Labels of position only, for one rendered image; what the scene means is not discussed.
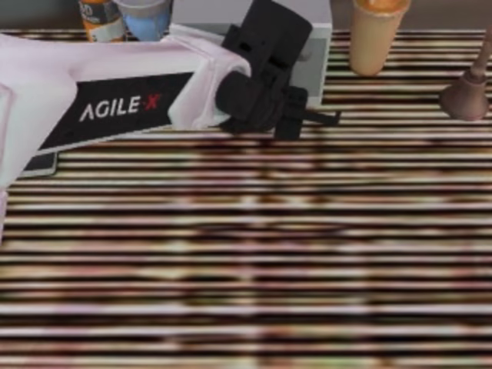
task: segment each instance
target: table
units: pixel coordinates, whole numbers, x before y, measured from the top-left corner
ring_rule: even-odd
[[[490,368],[492,125],[437,106],[482,35],[401,32],[378,78],[348,37],[338,128],[133,135],[16,182],[0,367]]]

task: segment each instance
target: blue cup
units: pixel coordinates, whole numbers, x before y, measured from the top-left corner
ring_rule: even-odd
[[[138,40],[160,41],[171,21],[170,0],[114,0]]]

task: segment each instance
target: red x letter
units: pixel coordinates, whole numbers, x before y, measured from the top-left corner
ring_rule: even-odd
[[[145,110],[157,109],[157,101],[161,98],[161,94],[149,95]]]

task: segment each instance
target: gray box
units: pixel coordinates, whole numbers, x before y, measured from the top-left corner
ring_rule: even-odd
[[[253,0],[177,0],[172,23],[225,35],[231,25],[240,25]],[[333,22],[330,0],[276,0],[297,12],[314,26],[311,37],[294,68],[292,85],[306,88],[309,105],[323,100]]]

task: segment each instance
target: brown funnel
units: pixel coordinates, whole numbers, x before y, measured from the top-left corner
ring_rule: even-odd
[[[471,68],[440,94],[440,106],[450,117],[462,121],[476,121],[487,115],[487,63],[490,54],[492,27],[488,28],[480,54]]]

